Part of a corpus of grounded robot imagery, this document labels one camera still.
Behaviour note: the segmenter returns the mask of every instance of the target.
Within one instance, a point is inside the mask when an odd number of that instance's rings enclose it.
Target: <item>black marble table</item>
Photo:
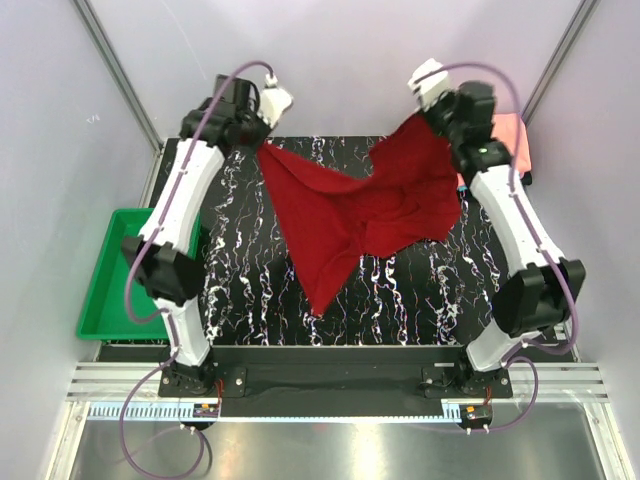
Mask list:
[[[371,173],[377,137],[274,138],[273,143],[352,176]],[[155,205],[175,153],[170,140]],[[490,318],[506,260],[486,212],[459,193],[462,216],[446,242],[423,241],[390,258],[364,256],[322,317],[309,303],[278,227],[256,158],[236,152],[201,209],[207,338],[222,345],[442,345],[467,343]]]

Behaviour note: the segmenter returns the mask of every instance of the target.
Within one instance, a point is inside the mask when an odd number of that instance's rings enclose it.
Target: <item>gray wall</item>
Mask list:
[[[0,2],[0,478],[40,478],[111,211],[152,154],[68,0]]]
[[[581,258],[580,352],[597,361],[640,468],[640,2],[603,1],[529,128],[530,196]]]
[[[92,0],[161,136],[217,73],[272,62],[295,97],[279,135],[390,133],[429,57],[495,64],[526,99],[579,0]],[[478,78],[477,72],[456,78]],[[247,75],[256,82],[264,73]],[[511,111],[500,88],[499,108]]]

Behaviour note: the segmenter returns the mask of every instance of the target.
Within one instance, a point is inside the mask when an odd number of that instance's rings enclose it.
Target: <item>green plastic bin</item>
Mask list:
[[[78,322],[77,335],[86,340],[167,340],[167,331],[158,316],[145,325],[133,323],[124,308],[124,286],[129,265],[120,251],[126,235],[136,236],[153,212],[152,208],[121,209],[113,212],[102,244],[89,291]],[[196,218],[191,234],[189,256],[194,258],[200,238],[200,217]],[[144,288],[134,283],[132,291],[134,311],[147,316],[156,311]]]

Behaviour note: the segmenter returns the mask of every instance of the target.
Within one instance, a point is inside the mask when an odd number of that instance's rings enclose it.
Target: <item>red cloth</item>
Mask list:
[[[351,178],[264,144],[260,168],[313,313],[321,315],[360,256],[388,257],[443,241],[460,216],[448,143],[419,115],[370,152],[373,174]]]

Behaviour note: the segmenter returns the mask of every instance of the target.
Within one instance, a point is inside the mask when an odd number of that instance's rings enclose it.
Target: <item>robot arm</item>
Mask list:
[[[509,279],[491,299],[494,319],[466,347],[456,365],[457,386],[472,391],[497,378],[502,359],[516,345],[568,318],[566,299],[542,251],[559,267],[574,299],[585,270],[579,260],[565,260],[551,241],[519,177],[513,187],[510,184],[511,154],[502,142],[491,137],[495,110],[492,86],[466,82],[453,90],[447,71],[424,78],[441,68],[435,60],[428,60],[414,72],[409,88],[427,123],[449,140],[453,165],[487,211],[509,267]],[[542,248],[527,222],[538,233]]]
[[[218,76],[216,91],[225,79]],[[170,338],[171,347],[179,347],[174,365],[178,375],[188,378],[195,388],[208,388],[212,379],[207,378],[210,372],[204,371],[210,346],[202,330],[197,299],[204,287],[204,265],[187,256],[193,225],[209,185],[231,150],[237,146],[259,148],[293,103],[293,97],[277,86],[273,75],[267,75],[265,88],[254,99],[254,105],[259,105],[255,109],[250,108],[252,89],[257,93],[255,85],[247,80],[232,81],[196,140],[188,163],[187,151],[212,99],[184,118],[176,157],[160,199],[139,235],[126,237],[122,243],[132,266],[142,246],[153,237],[135,278],[162,309],[168,332],[168,317],[173,318],[179,342],[175,345]]]

